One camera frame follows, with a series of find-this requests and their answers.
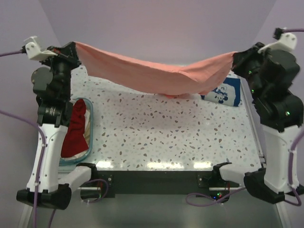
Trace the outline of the salmon pink t-shirt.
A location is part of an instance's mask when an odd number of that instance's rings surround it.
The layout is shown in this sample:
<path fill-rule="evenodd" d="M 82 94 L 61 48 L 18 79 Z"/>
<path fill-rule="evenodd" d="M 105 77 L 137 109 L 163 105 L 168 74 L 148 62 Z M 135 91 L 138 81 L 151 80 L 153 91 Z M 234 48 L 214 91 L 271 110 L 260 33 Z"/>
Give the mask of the salmon pink t-shirt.
<path fill-rule="evenodd" d="M 174 66 L 110 53 L 81 42 L 76 42 L 76 51 L 89 76 L 171 97 L 211 92 L 229 74 L 234 55 L 229 52 L 187 66 Z"/>

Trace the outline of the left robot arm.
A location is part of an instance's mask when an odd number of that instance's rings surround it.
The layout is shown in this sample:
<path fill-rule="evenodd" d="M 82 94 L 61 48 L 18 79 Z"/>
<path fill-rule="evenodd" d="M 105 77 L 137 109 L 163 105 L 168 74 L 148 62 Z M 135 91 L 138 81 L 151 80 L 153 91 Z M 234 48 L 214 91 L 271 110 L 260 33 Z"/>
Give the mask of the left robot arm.
<path fill-rule="evenodd" d="M 38 145 L 34 166 L 27 186 L 17 192 L 16 199 L 33 207 L 65 210 L 72 193 L 81 185 L 98 182 L 97 168 L 92 163 L 79 163 L 68 175 L 58 177 L 61 149 L 68 131 L 73 104 L 71 72 L 81 65 L 75 42 L 63 47 L 43 49 L 36 36 L 25 40 L 22 50 L 30 60 L 43 66 L 31 76 L 37 96 Z"/>

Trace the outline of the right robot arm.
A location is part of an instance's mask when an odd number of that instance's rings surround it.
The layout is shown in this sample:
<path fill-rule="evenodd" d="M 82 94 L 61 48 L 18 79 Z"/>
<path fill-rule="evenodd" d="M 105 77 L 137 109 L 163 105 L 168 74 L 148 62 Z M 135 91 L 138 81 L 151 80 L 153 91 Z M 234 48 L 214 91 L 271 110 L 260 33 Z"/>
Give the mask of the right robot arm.
<path fill-rule="evenodd" d="M 246 79 L 266 141 L 266 166 L 247 169 L 224 162 L 213 167 L 208 185 L 237 183 L 262 201 L 276 204 L 304 188 L 296 173 L 297 143 L 303 136 L 304 104 L 289 90 L 300 72 L 295 56 L 283 47 L 256 43 L 233 55 L 232 71 Z"/>

